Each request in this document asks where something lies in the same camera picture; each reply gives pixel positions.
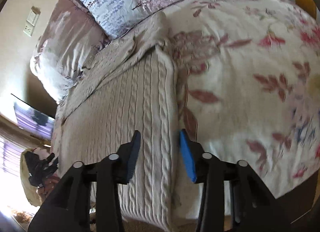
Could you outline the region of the beige cable-knit sweater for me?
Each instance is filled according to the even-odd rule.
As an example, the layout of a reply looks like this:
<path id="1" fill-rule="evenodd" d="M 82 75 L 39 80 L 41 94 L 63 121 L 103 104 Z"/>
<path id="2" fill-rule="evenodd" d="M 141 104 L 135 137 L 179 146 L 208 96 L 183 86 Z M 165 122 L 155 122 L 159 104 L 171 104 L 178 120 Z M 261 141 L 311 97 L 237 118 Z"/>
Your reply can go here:
<path id="1" fill-rule="evenodd" d="M 100 51 L 58 105 L 52 150 L 59 174 L 99 162 L 141 134 L 133 179 L 119 187 L 123 218 L 172 231 L 178 133 L 176 65 L 163 12 Z"/>

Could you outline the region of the floral bed sheet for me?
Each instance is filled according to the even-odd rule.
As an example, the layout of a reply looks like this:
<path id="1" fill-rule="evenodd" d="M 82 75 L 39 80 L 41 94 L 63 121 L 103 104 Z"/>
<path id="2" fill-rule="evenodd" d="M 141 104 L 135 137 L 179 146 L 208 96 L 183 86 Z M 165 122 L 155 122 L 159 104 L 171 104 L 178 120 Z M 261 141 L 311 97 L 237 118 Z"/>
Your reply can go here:
<path id="1" fill-rule="evenodd" d="M 319 25 L 289 0 L 167 7 L 180 129 L 274 197 L 319 169 Z"/>

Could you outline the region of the pink floral pillow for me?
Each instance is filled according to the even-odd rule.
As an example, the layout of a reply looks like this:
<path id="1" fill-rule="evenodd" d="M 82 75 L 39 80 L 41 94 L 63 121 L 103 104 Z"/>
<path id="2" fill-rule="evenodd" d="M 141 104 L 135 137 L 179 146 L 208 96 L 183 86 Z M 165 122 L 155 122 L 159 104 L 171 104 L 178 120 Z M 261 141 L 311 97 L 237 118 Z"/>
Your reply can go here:
<path id="1" fill-rule="evenodd" d="M 30 70 L 60 103 L 110 42 L 80 0 L 58 0 L 30 59 Z"/>

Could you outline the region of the wall light switch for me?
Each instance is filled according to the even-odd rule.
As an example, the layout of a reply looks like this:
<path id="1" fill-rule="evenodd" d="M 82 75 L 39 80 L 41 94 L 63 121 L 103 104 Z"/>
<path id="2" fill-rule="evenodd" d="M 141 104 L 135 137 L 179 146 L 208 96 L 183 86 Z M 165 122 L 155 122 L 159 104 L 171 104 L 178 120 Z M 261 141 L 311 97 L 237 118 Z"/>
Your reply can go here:
<path id="1" fill-rule="evenodd" d="M 38 8 L 32 7 L 25 21 L 23 32 L 31 37 L 41 12 Z"/>

